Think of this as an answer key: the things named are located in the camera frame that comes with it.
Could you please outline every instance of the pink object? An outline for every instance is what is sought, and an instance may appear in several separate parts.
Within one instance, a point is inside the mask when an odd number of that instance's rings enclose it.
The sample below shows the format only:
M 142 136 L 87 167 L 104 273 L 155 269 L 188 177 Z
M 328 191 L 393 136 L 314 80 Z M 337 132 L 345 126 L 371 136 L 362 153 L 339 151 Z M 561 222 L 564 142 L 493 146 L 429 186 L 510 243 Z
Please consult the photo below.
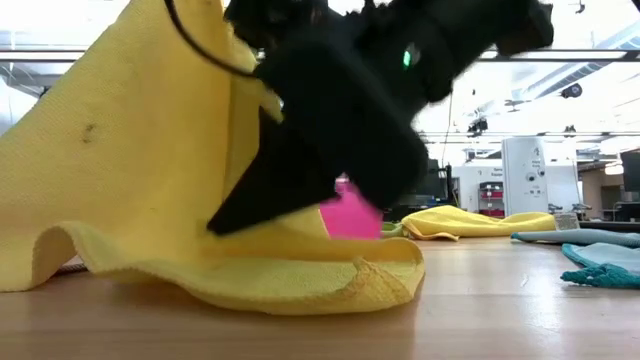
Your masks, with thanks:
M 341 198 L 320 205 L 320 213 L 331 237 L 378 239 L 382 231 L 382 213 L 362 198 L 351 183 L 338 180 L 336 192 Z

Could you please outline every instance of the white machine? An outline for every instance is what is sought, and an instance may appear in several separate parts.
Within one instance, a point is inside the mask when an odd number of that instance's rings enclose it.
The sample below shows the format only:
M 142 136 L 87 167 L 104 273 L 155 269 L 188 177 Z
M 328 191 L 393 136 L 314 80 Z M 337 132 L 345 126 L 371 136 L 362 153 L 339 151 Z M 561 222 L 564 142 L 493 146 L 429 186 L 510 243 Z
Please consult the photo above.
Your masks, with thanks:
M 514 137 L 502 141 L 504 200 L 507 216 L 548 212 L 544 143 L 538 137 Z

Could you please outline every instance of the yellow towel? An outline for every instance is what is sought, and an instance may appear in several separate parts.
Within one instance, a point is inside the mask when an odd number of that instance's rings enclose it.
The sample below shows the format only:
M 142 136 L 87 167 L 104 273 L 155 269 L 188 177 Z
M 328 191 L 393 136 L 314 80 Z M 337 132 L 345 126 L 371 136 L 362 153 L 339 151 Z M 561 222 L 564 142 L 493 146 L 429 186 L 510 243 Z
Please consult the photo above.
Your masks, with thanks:
M 210 52 L 254 65 L 218 1 L 176 3 Z M 162 1 L 132 1 L 0 138 L 0 290 L 33 288 L 77 253 L 95 274 L 160 278 L 231 309 L 409 302 L 424 264 L 408 240 L 331 241 L 315 208 L 229 238 L 205 231 L 257 151 L 261 102 L 279 108 L 197 56 Z
M 553 215 L 526 213 L 495 219 L 473 214 L 453 206 L 441 206 L 413 213 L 402 225 L 416 240 L 435 238 L 509 236 L 518 231 L 555 230 Z

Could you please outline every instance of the green led light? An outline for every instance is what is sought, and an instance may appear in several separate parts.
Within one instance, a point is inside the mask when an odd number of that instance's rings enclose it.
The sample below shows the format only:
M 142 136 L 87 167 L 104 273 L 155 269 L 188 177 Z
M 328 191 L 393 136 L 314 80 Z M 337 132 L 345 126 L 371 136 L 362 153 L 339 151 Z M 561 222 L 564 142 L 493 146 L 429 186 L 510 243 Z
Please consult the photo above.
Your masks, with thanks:
M 405 69 L 411 66 L 411 53 L 409 51 L 404 52 L 404 58 L 402 59 L 402 63 L 404 64 Z

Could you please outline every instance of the microfiber towel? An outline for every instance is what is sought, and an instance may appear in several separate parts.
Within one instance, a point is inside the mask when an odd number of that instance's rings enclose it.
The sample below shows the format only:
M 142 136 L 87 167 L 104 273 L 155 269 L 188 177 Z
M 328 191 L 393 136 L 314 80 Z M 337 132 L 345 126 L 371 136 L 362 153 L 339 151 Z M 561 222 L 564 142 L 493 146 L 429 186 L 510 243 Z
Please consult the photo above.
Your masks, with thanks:
M 631 248 L 640 247 L 640 234 L 621 234 L 597 229 L 575 229 L 562 231 L 518 232 L 511 238 L 526 242 L 552 242 L 560 244 L 591 245 L 606 243 Z
M 585 266 L 562 274 L 564 281 L 595 287 L 640 289 L 640 249 L 605 243 L 586 247 L 564 244 L 562 252 Z
M 416 240 L 509 236 L 516 231 L 555 229 L 553 216 L 545 213 L 525 213 L 495 219 L 453 206 L 439 206 L 413 213 L 402 219 L 402 225 Z
M 176 3 L 209 52 L 254 66 L 220 1 Z M 94 274 L 163 279 L 236 310 L 366 312 L 411 301 L 424 274 L 418 247 L 329 240 L 317 207 L 226 238 L 206 231 L 257 152 L 260 104 L 279 116 L 260 82 L 196 55 L 162 1 L 131 1 L 0 137 L 0 291 L 33 288 L 78 254 Z

